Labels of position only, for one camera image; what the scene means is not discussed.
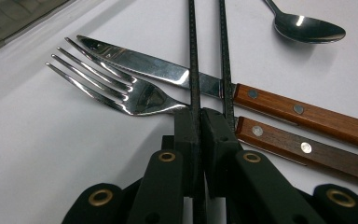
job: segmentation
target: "black rod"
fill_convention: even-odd
[[[197,50],[196,10],[194,0],[188,0],[189,8],[189,34],[190,34],[190,89],[191,89],[191,112],[194,128],[198,137],[197,145],[193,149],[194,166],[194,194],[193,194],[193,223],[205,224],[205,183],[200,148],[200,80],[199,59]]]
[[[220,0],[220,49],[222,56],[223,105],[228,126],[235,131],[234,106],[232,102],[231,69],[229,66],[228,34],[225,0]]]

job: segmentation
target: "gray tray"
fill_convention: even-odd
[[[0,0],[0,48],[72,0]]]

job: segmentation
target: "fork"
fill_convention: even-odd
[[[52,65],[51,63],[46,63],[48,67],[50,67],[61,77],[65,78],[67,81],[81,89],[88,96],[120,112],[132,116],[148,116],[159,113],[172,114],[176,110],[189,106],[182,102],[174,100],[172,97],[168,96],[162,89],[150,82],[118,71],[117,69],[105,63],[99,63],[102,68],[104,68],[106,71],[113,75],[114,78],[112,78],[92,68],[86,63],[83,63],[74,55],[70,54],[68,51],[62,48],[57,48],[57,50],[59,50],[63,55],[65,55],[73,62],[88,70],[90,73],[98,77],[106,84],[103,84],[101,81],[93,78],[92,76],[83,73],[82,71],[75,68],[74,66],[72,66],[71,64],[69,64],[55,54],[51,55],[53,59],[55,59],[57,62],[61,63],[63,66],[67,67],[69,70],[76,73],[80,77],[86,79],[94,87],[105,92],[105,94],[100,94],[92,88],[89,88],[87,85],[83,85],[74,78],[65,74],[62,70]],[[92,55],[89,55],[88,58],[94,62],[96,62],[97,60]]]
[[[94,69],[62,48],[58,48],[58,51],[83,67],[89,74],[80,71],[59,56],[51,55],[57,62],[83,78],[82,80],[88,81],[89,85],[92,84],[92,88],[90,88],[51,63],[46,63],[53,71],[81,89],[89,97],[131,116],[149,116],[160,113],[173,114],[175,111],[189,106],[174,100],[158,86],[138,77],[130,76],[100,61],[69,38],[66,38],[66,40],[85,57],[111,74],[111,76],[108,76]],[[338,174],[345,173],[358,177],[358,155],[356,154],[244,117],[236,118],[236,124],[237,138],[248,145],[309,167],[327,168]]]

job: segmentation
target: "fork tine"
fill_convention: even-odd
[[[114,108],[116,110],[125,112],[125,110],[123,110],[123,105],[122,104],[120,104],[120,103],[118,103],[118,102],[116,102],[114,100],[111,100],[111,99],[101,95],[97,91],[94,91],[91,88],[81,84],[80,82],[76,81],[75,79],[73,79],[72,77],[70,77],[69,75],[67,75],[62,70],[58,69],[56,66],[52,65],[51,63],[46,63],[46,65],[49,68],[51,68],[54,72],[56,72],[58,75],[60,75],[61,77],[65,78],[68,82],[70,82],[74,86],[76,86],[79,89],[81,89],[89,97],[91,97],[91,98],[103,103],[104,105],[108,105],[108,106],[110,106],[110,107],[112,107],[112,108]]]
[[[126,85],[126,84],[124,84],[124,83],[122,83],[120,81],[117,81],[117,80],[105,75],[104,73],[94,69],[93,67],[89,66],[86,63],[83,63],[77,57],[75,57],[74,55],[72,55],[71,53],[66,51],[65,49],[62,49],[62,48],[58,47],[57,50],[59,50],[63,55],[65,55],[70,60],[74,61],[75,63],[77,63],[78,65],[82,66],[83,68],[89,70],[92,74],[94,74],[95,76],[99,77],[100,79],[102,79],[102,80],[114,85],[115,87],[118,87],[119,89],[121,89],[123,91],[130,91],[131,90],[131,87],[129,87],[128,85]]]
[[[136,77],[130,76],[126,73],[123,73],[119,70],[117,70],[116,68],[110,66],[107,63],[102,62],[102,60],[96,56],[94,56],[93,54],[87,52],[85,49],[83,49],[82,47],[80,47],[77,43],[75,43],[73,40],[71,40],[69,37],[65,38],[66,41],[68,41],[69,44],[71,44],[75,49],[77,49],[80,53],[82,53],[86,58],[92,60],[94,63],[100,65],[102,68],[106,69],[107,71],[109,71],[110,73],[112,73],[113,75],[117,76],[117,77],[121,77],[124,80],[133,83],[137,80]]]
[[[70,69],[71,71],[73,71],[74,73],[76,73],[79,76],[81,76],[84,79],[86,79],[88,82],[90,82],[94,86],[98,87],[100,90],[107,91],[107,92],[109,92],[110,94],[112,94],[113,96],[117,97],[120,100],[127,100],[128,97],[125,94],[123,94],[123,93],[121,93],[119,91],[115,91],[114,89],[109,88],[108,86],[104,85],[100,81],[97,81],[94,78],[87,76],[86,74],[82,73],[80,70],[76,69],[71,64],[67,63],[66,61],[64,61],[63,59],[58,57],[57,55],[52,54],[51,57],[53,59],[55,59],[57,62],[61,63],[63,66],[65,66],[68,69]]]

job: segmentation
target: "screw hole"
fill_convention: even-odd
[[[337,189],[329,189],[327,192],[327,197],[334,203],[339,204],[344,207],[354,207],[356,201],[345,192]]]
[[[156,224],[159,223],[159,215],[157,213],[150,213],[146,216],[145,222],[147,224]]]
[[[113,199],[113,192],[110,189],[99,189],[89,196],[89,204],[92,206],[102,206]]]
[[[175,154],[171,152],[163,152],[158,155],[158,159],[161,161],[173,161],[175,160]]]
[[[261,161],[261,158],[259,156],[257,156],[256,154],[254,153],[245,153],[243,155],[243,158],[246,160],[246,161],[249,161],[249,162],[260,162]]]

